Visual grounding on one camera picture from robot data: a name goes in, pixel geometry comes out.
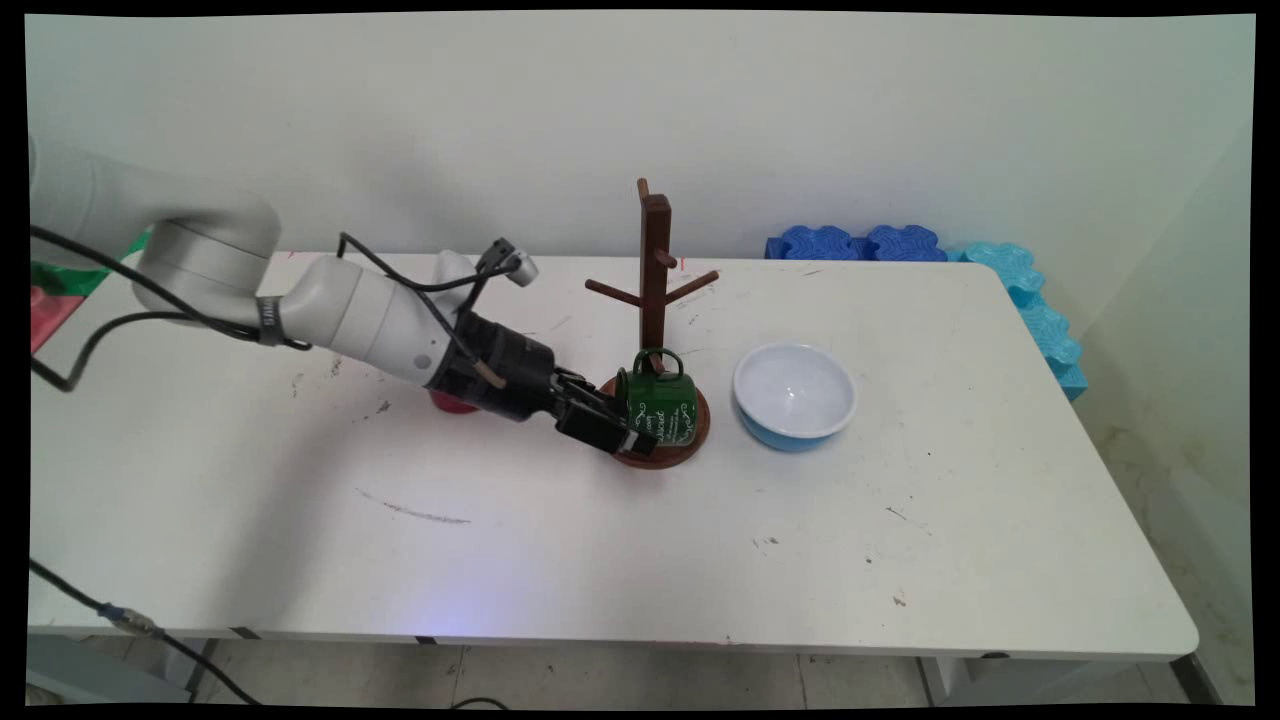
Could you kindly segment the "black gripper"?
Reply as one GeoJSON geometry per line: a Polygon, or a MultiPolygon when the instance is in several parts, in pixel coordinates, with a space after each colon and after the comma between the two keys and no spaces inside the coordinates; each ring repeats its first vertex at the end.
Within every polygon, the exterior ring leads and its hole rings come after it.
{"type": "Polygon", "coordinates": [[[428,383],[430,391],[449,395],[483,411],[525,421],[535,413],[552,413],[556,392],[564,401],[556,411],[556,429],[609,455],[649,457],[657,437],[632,428],[622,418],[623,398],[600,389],[584,375],[556,369],[550,347],[517,331],[462,313],[454,332],[474,356],[452,341],[440,366],[428,383]]]}

